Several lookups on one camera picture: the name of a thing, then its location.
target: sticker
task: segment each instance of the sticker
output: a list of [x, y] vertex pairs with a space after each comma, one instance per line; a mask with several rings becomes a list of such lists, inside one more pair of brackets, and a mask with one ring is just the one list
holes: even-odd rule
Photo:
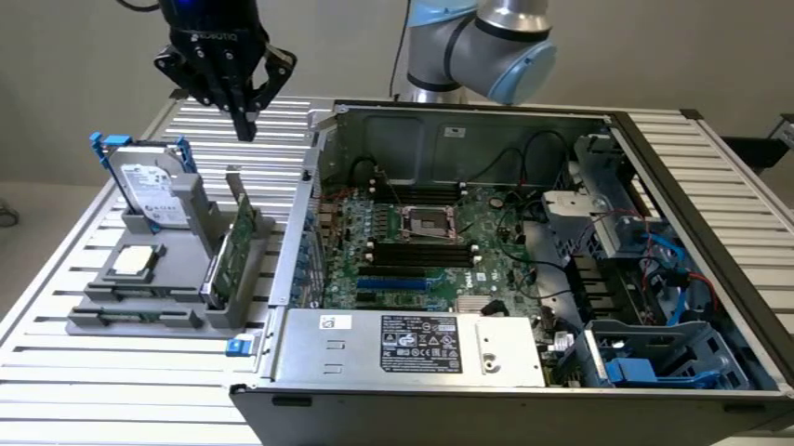
[[389, 374], [460, 374], [456, 318], [380, 316], [380, 369]]
[[464, 127], [444, 127], [444, 138], [465, 138], [467, 130]]
[[320, 315], [320, 330], [349, 330], [352, 328], [352, 316], [349, 314]]
[[144, 216], [162, 227], [185, 226], [185, 210], [171, 195], [168, 172], [153, 165], [124, 164], [121, 174]]

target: blue cable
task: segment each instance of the blue cable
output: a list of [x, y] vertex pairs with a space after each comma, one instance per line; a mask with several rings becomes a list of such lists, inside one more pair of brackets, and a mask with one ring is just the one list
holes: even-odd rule
[[679, 293], [679, 302], [675, 305], [675, 311], [672, 313], [672, 316], [670, 316], [670, 319], [667, 320], [668, 327], [671, 327], [672, 325], [676, 325], [679, 323], [680, 315], [683, 314], [684, 307], [686, 307], [686, 289], [682, 288], [680, 293]]
[[660, 235], [643, 234], [643, 236], [646, 238], [650, 237], [650, 240], [652, 240], [654, 242], [656, 242], [656, 244], [660, 244], [664, 248], [671, 250], [675, 253], [675, 256], [679, 258], [679, 262], [682, 262], [686, 259], [686, 250], [680, 246], [672, 244], [672, 242], [664, 239]]

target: gray wall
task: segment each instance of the gray wall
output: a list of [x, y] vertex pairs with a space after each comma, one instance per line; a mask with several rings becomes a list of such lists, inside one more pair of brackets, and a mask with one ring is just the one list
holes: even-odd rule
[[[790, 0], [551, 3], [560, 59], [533, 102], [698, 108], [718, 130], [758, 135], [794, 111]], [[260, 4], [300, 59], [288, 92], [384, 97], [404, 2]], [[4, 0], [0, 41], [0, 178], [97, 184], [88, 134], [138, 134], [171, 89], [149, 62], [161, 18], [112, 0]]]

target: motherboard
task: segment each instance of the motherboard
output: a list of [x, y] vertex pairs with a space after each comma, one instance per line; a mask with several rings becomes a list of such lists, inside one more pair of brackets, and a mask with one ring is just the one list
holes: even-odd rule
[[537, 314], [509, 194], [381, 187], [325, 200], [323, 308], [479, 313], [499, 300], [508, 315]]

